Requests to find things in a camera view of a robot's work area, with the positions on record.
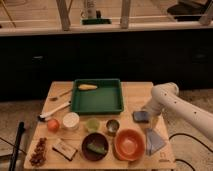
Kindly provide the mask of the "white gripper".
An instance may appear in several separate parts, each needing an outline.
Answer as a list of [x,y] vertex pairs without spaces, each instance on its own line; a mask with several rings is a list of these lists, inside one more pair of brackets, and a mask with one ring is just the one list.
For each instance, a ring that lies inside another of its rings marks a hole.
[[160,117],[162,116],[162,111],[154,111],[152,109],[148,109],[147,112],[149,114],[150,128],[154,129],[157,126]]

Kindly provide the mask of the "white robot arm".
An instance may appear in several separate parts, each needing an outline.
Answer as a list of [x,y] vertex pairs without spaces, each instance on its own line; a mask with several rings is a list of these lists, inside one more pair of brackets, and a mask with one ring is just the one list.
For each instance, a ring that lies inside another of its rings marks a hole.
[[169,108],[213,142],[213,114],[182,100],[178,94],[179,88],[175,83],[155,85],[144,109],[151,116],[159,116],[164,107]]

